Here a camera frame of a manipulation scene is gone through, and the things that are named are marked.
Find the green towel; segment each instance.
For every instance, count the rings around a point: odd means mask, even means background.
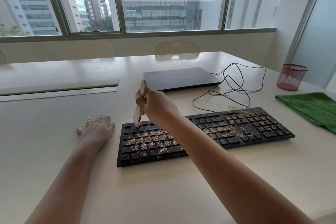
[[[336,134],[336,101],[322,92],[275,96],[281,103],[318,127]]]

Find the white desk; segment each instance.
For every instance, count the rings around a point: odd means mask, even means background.
[[[143,72],[198,66],[220,72],[232,62],[253,65],[223,52],[201,53],[191,60],[156,61],[155,56],[103,59],[95,70],[100,66],[108,70],[109,78],[120,78],[117,92],[0,103],[1,223],[26,220],[77,144],[75,127],[99,112],[112,116],[116,130],[95,163],[82,223],[234,223],[188,157],[116,167],[121,124],[132,122],[134,94]],[[242,72],[244,89],[260,87],[262,69],[242,68]],[[236,69],[228,69],[228,73],[240,76]],[[250,107],[265,109],[296,138],[229,152],[310,217],[331,214],[336,211],[336,136],[275,100],[275,95],[291,94],[276,88],[278,75],[267,69],[263,90],[250,94]],[[198,114],[202,111],[192,107],[191,100],[208,88],[167,95],[183,115]],[[295,93],[314,91],[320,89],[302,83]],[[244,94],[229,95],[247,103]],[[217,111],[240,108],[218,96],[205,96],[196,104]]]

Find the black keyboard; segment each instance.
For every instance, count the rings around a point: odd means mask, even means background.
[[[295,137],[260,107],[186,116],[224,149]],[[151,121],[123,124],[117,167],[187,156],[167,131]]]

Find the red mesh pen holder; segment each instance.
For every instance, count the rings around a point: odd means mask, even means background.
[[[295,91],[308,70],[308,67],[301,65],[283,64],[276,86],[283,90]]]

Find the black cable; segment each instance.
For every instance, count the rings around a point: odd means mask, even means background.
[[[226,76],[225,76],[225,74],[224,74],[225,71],[226,71],[226,69],[228,69],[230,66],[233,66],[233,65],[235,65],[235,66],[238,68],[239,72],[240,72],[241,79],[242,79],[242,83],[241,83],[241,85],[239,85],[239,84],[238,84],[238,83],[237,83],[231,76],[229,76],[229,75],[226,75]],[[260,88],[260,89],[258,89],[258,90],[245,90],[245,89],[243,89],[243,85],[244,85],[244,76],[243,76],[243,74],[242,74],[242,72],[241,72],[241,70],[240,70],[240,68],[239,68],[238,65],[240,65],[240,66],[244,66],[244,67],[249,67],[249,68],[262,68],[262,69],[264,69],[264,75],[263,75],[263,77],[262,77],[262,83],[261,83],[261,88]],[[228,65],[228,66],[227,66],[223,71],[221,71],[220,73],[218,73],[218,74],[210,73],[210,74],[213,74],[213,75],[220,75],[221,73],[223,73],[223,77],[224,77],[224,79],[223,79],[220,83],[216,84],[216,86],[214,86],[214,88],[212,88],[211,90],[208,90],[208,92],[206,92],[206,93],[200,95],[199,97],[193,99],[192,102],[191,102],[191,104],[192,104],[193,107],[195,107],[195,108],[197,108],[197,109],[200,109],[200,110],[203,110],[203,111],[215,112],[215,111],[212,111],[212,110],[202,109],[202,108],[199,108],[199,107],[197,107],[197,106],[194,105],[194,101],[195,101],[196,99],[199,99],[200,97],[202,97],[202,96],[204,96],[204,95],[206,95],[206,94],[209,94],[209,95],[211,95],[211,96],[223,96],[223,97],[226,97],[226,98],[228,98],[229,100],[231,100],[231,101],[233,101],[233,102],[235,102],[235,103],[237,103],[237,104],[239,104],[239,105],[241,105],[241,106],[244,106],[244,107],[246,107],[246,108],[249,108],[250,103],[251,103],[251,99],[250,99],[250,96],[249,96],[249,94],[248,94],[247,92],[257,92],[257,91],[260,91],[260,90],[263,89],[263,87],[264,87],[264,78],[265,78],[265,75],[266,75],[266,68],[264,68],[264,67],[245,66],[245,65],[242,65],[242,64],[240,64],[240,63],[231,63],[230,65]],[[233,87],[229,84],[229,82],[228,82],[228,80],[227,80],[228,77],[229,77],[229,78],[230,78],[230,79],[231,79],[231,80],[232,80],[232,81],[233,81],[239,88],[237,88],[237,89],[233,88]],[[219,85],[221,85],[224,81],[226,81],[226,83],[228,84],[228,86],[229,86],[232,90],[231,90],[231,91],[228,91],[228,92],[226,92],[226,93],[220,93],[220,92],[214,91],[214,89],[215,89],[216,87],[218,87]],[[244,105],[244,104],[238,103],[237,101],[235,101],[235,100],[229,98],[228,96],[225,96],[225,94],[229,94],[229,93],[234,92],[234,91],[243,91],[243,92],[247,95],[247,97],[248,97],[248,99],[249,99],[249,104],[246,106],[246,105]]]

